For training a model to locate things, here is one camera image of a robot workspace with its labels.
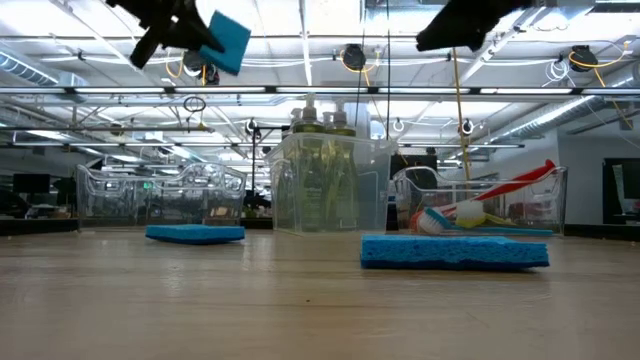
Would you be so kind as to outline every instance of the desk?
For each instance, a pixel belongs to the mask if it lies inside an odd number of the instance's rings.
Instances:
[[[531,273],[362,270],[359,239],[0,239],[14,359],[637,359],[640,246],[550,239]]]

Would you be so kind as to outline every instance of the ceiling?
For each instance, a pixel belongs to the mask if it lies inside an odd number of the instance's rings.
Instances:
[[[144,71],[136,72],[122,61],[115,52],[128,57],[135,41],[144,34],[137,20],[121,8],[112,9],[103,0],[71,0],[72,17],[56,6],[59,0],[3,0],[0,12],[0,45],[24,55],[29,60],[52,74],[61,71],[77,74],[91,86],[169,86],[172,83],[182,85],[200,85],[199,81],[184,71],[178,77],[180,69],[179,50],[162,50],[154,55],[157,64],[149,64]],[[380,9],[369,8],[364,14],[364,27],[361,22],[361,1],[358,0],[307,0],[305,26],[309,36],[310,73],[305,72],[300,1],[298,0],[199,0],[196,2],[201,17],[211,18],[215,10],[223,12],[252,31],[245,62],[240,74],[231,76],[221,74],[221,86],[237,85],[298,85],[298,86],[365,86],[366,79],[358,73],[349,72],[343,64],[333,59],[348,43],[364,43],[371,70],[367,73],[372,86],[452,86],[454,84],[454,65],[447,61],[450,49],[418,53],[415,50],[414,36],[435,16],[431,7],[391,11],[389,21]],[[522,11],[502,19],[500,24],[488,35],[485,48],[495,44],[505,33],[508,34],[514,22],[523,15]],[[571,21],[566,19],[555,22],[545,18],[525,32],[509,37],[506,45],[495,55],[489,56],[471,76],[464,86],[509,87],[527,86],[570,86],[563,81],[549,80],[549,67],[559,54],[566,56],[573,45],[589,45],[601,63],[609,62],[620,56],[620,47],[624,39],[635,39],[640,33],[640,14],[637,13],[588,13]],[[387,39],[387,24],[391,38]],[[95,31],[106,40],[105,45],[92,32]],[[618,63],[603,68],[606,78],[629,62],[637,59],[640,41],[629,45],[629,53]],[[376,62],[376,52],[381,62]],[[460,73],[469,72],[472,63],[482,54],[472,53],[467,48],[458,49]],[[85,61],[78,59],[82,54]],[[387,59],[390,55],[391,66]],[[593,72],[568,72],[578,85],[595,86]],[[0,86],[33,86],[16,76],[0,71]],[[233,96],[217,96],[217,100],[233,100]],[[271,96],[264,95],[265,100]],[[361,101],[368,103],[367,108],[373,119],[386,121],[388,103],[382,99],[373,106],[373,98]],[[33,105],[34,99],[28,100]],[[318,113],[334,111],[335,98],[323,98],[318,101]],[[407,131],[390,129],[390,135],[403,141],[435,141],[449,143],[457,138],[458,109],[453,99],[441,102],[420,99],[393,99],[390,117],[401,119],[409,126]],[[514,120],[545,105],[528,99],[504,101],[465,101],[462,114],[476,124],[482,124],[482,133],[498,132]],[[238,133],[243,133],[246,121],[255,118],[260,124],[284,125],[290,122],[293,108],[304,106],[303,99],[287,97],[278,105],[229,106],[220,105],[218,111],[205,110],[196,116],[215,133],[166,132],[165,139],[174,142],[243,141]],[[89,114],[95,107],[83,106],[81,116]],[[53,116],[70,119],[72,108],[69,106],[49,105],[41,110]],[[108,107],[100,109],[99,115],[87,117],[87,124],[109,124],[113,121],[130,121],[145,126],[178,126],[189,113],[176,106],[180,121],[169,107],[117,106],[113,101]],[[236,129],[231,129],[223,116],[228,118]],[[575,126],[581,126],[582,120]],[[597,130],[602,136],[618,136],[614,126]],[[104,140],[113,140],[110,135],[99,134]],[[280,134],[274,132],[267,140],[277,142]],[[206,160],[239,161],[237,153],[230,150],[192,149]]]

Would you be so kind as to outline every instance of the plastic storage bin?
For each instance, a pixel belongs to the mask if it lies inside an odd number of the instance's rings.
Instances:
[[[274,229],[301,235],[385,231],[394,150],[386,141],[288,136],[267,156]]]
[[[192,164],[176,176],[140,177],[78,166],[80,227],[238,224],[246,174]]]
[[[487,235],[482,227],[547,229],[562,234],[566,202],[567,169],[556,167],[535,181],[478,180],[454,181],[441,177],[428,167],[412,167],[394,176],[398,227],[407,233],[421,233],[415,221],[425,208],[446,209],[481,195],[504,184],[522,184],[524,187],[510,193],[481,201],[484,223],[472,228],[445,230],[443,235]],[[456,224],[457,213],[447,214],[447,219]]]

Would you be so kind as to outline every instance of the dish soap bottle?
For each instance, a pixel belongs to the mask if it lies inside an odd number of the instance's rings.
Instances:
[[[344,103],[336,102],[333,124],[327,133],[344,137],[355,137],[356,130],[349,127]],[[329,140],[327,163],[327,187],[325,209],[326,224],[334,231],[357,229],[358,219],[358,172],[353,157],[354,143],[349,139]]]
[[[298,141],[296,159],[292,161],[294,174],[298,178],[296,189],[296,208],[300,209],[300,230],[302,232],[319,232],[323,229],[324,202],[324,166],[322,145],[324,139],[317,134],[325,132],[324,125],[318,121],[318,113],[314,107],[315,94],[307,95],[307,105],[302,110],[302,119],[293,125]]]

